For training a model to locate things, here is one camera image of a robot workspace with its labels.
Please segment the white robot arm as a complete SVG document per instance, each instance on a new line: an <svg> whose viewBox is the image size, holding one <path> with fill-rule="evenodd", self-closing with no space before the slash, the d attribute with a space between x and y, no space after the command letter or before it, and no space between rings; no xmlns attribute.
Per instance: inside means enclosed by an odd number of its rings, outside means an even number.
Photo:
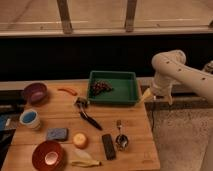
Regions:
<svg viewBox="0 0 213 171"><path fill-rule="evenodd" d="M213 73L188 67L181 50L158 53L151 64L142 100L155 105L160 171L213 171Z"/></svg>

